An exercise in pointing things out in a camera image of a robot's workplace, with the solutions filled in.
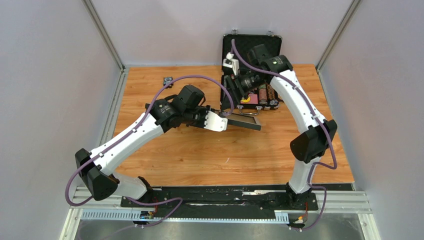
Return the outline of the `light wooden picture frame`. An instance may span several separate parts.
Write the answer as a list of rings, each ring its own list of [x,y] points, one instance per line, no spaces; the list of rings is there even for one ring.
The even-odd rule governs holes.
[[[227,124],[235,127],[260,131],[262,125],[259,120],[254,115],[243,115],[233,113],[225,117],[227,119]]]

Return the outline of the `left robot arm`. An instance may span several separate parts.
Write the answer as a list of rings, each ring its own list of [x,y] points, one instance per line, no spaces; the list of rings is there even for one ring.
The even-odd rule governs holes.
[[[96,201],[111,195],[129,197],[140,206],[153,201],[152,188],[141,176],[129,177],[116,173],[116,168],[140,147],[181,124],[203,128],[210,107],[204,106],[205,94],[189,84],[179,94],[167,96],[147,104],[144,112],[133,124],[102,146],[75,153],[78,173]]]

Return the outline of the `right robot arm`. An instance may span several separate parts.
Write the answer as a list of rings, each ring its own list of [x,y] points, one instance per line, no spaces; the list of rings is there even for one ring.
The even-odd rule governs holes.
[[[334,120],[327,120],[314,106],[303,90],[295,70],[284,55],[272,55],[264,44],[251,48],[244,59],[231,40],[231,48],[223,59],[222,66],[231,69],[223,76],[229,96],[222,97],[221,110],[238,105],[250,92],[261,85],[268,84],[282,98],[291,113],[299,136],[290,142],[290,149],[295,158],[292,176],[287,183],[286,204],[298,209],[306,201],[305,195],[312,188],[311,180],[316,165],[321,165],[321,158],[329,149],[335,158],[332,141],[338,125]]]

